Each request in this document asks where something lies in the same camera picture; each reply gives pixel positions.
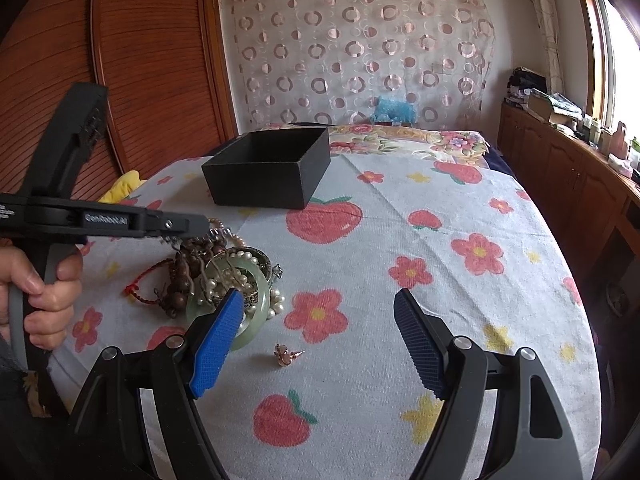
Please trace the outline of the person's left hand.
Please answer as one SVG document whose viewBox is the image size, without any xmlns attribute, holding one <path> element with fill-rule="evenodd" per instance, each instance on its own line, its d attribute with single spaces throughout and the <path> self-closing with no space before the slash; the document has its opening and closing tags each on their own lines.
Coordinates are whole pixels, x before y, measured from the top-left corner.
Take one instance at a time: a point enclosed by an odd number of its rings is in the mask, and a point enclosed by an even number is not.
<svg viewBox="0 0 640 480">
<path fill-rule="evenodd" d="M 46 284 L 21 250 L 1 248 L 1 336 L 10 341 L 9 289 L 14 285 L 27 296 L 35 311 L 24 319 L 29 340 L 43 350 L 55 350 L 66 337 L 66 328 L 74 316 L 74 302 L 81 294 L 84 263 L 80 251 L 74 251 L 56 268 L 56 281 Z"/>
</svg>

